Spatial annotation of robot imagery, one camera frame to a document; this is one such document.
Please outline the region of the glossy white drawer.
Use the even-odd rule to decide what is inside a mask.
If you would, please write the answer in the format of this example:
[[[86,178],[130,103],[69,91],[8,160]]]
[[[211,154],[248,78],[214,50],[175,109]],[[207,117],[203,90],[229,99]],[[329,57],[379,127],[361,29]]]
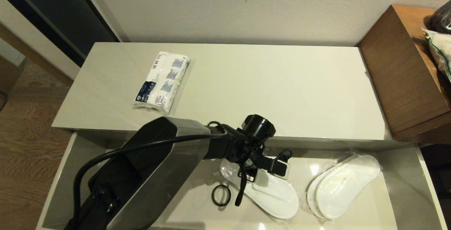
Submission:
[[[300,199],[295,217],[279,221],[269,217],[247,197],[241,206],[231,201],[213,204],[213,188],[224,182],[220,160],[206,160],[193,171],[171,204],[150,230],[443,230],[447,229],[437,194],[416,144],[389,140],[337,140],[275,137],[266,153],[291,148],[289,181]],[[321,222],[309,212],[305,191],[322,171],[349,153],[375,156],[382,172],[370,182],[337,220]]]

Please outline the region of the brown box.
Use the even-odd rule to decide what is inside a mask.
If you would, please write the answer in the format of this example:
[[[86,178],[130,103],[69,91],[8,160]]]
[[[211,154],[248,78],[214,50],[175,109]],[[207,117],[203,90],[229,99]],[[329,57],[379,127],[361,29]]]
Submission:
[[[0,55],[0,93],[8,95],[21,76],[22,69]]]

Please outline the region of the white disposable slipper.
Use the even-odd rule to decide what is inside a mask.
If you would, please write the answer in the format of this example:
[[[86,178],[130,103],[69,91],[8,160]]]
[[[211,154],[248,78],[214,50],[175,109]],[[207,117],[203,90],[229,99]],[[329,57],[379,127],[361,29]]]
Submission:
[[[315,194],[323,219],[336,220],[341,217],[380,171],[377,159],[368,154],[352,155],[324,171]]]
[[[268,173],[267,189],[256,189],[255,182],[247,180],[244,196],[265,213],[280,220],[293,218],[299,209],[299,198],[294,186],[287,180]]]
[[[319,184],[319,182],[322,180],[322,174],[319,174],[317,177],[315,177],[309,184],[307,191],[306,191],[306,197],[307,197],[307,203],[309,205],[309,208],[313,212],[313,214],[316,217],[319,217],[320,219],[323,219],[323,216],[321,212],[319,211],[316,203],[316,188]]]

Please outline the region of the white bag green edge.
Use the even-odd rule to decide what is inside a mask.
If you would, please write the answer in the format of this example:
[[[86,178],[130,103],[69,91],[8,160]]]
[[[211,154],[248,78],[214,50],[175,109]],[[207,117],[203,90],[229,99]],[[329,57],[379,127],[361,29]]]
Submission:
[[[422,33],[439,71],[451,84],[451,35],[422,28]]]

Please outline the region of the glossy white cabinet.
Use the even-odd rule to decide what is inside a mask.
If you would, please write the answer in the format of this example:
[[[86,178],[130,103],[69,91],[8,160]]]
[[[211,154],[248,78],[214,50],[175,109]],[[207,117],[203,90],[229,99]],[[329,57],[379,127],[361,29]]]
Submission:
[[[189,56],[171,117],[234,128],[258,114],[272,142],[345,140],[382,151],[391,139],[359,48],[258,44],[96,43],[52,127],[137,131],[159,113],[133,101],[158,53]]]

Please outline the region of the dark plastic bag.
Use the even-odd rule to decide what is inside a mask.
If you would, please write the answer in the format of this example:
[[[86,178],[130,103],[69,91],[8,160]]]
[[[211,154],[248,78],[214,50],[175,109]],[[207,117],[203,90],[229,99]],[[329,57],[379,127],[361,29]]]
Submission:
[[[451,0],[433,13],[430,28],[432,31],[451,35]]]

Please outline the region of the white tissue pack blue print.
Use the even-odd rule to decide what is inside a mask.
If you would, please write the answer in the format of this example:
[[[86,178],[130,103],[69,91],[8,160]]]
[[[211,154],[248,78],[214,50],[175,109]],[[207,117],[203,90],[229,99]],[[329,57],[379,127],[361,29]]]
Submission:
[[[160,51],[133,105],[167,116],[190,63],[191,58],[187,55]]]

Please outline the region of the white door frame strip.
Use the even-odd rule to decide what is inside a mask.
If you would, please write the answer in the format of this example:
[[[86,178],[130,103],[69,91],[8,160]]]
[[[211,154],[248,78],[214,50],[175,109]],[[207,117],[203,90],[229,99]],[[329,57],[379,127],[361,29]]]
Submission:
[[[92,4],[95,6],[97,11],[103,17],[103,20],[109,26],[114,35],[118,38],[120,42],[129,42],[129,37],[126,36],[125,31],[122,29],[122,26],[116,20],[115,16],[108,8],[105,0],[90,0]]]

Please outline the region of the brown wooden side table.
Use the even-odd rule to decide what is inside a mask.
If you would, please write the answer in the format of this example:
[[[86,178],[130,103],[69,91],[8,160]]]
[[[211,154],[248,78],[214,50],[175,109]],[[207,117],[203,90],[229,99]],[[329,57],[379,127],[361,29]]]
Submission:
[[[422,32],[434,12],[392,4],[358,44],[396,141],[451,145],[451,83]]]

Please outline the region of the dark door panel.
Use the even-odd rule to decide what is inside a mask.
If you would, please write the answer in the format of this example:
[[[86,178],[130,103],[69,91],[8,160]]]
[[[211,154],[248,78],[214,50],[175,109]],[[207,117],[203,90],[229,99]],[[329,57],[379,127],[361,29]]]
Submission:
[[[119,42],[91,0],[7,0],[81,67],[96,42]]]

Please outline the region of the brown wooden baseboard strip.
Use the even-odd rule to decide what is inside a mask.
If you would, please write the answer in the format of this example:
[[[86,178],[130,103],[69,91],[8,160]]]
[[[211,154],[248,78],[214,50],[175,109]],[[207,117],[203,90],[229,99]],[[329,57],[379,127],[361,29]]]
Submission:
[[[42,57],[34,49],[29,47],[24,41],[22,41],[18,36],[13,34],[5,25],[0,22],[0,38],[2,38],[6,43],[11,45],[18,52],[22,53],[26,58],[34,62],[36,65],[40,66],[42,69],[50,73],[53,77],[61,81],[63,84],[71,87],[74,80],[68,75],[63,73],[55,65],[51,64],[47,59]]]

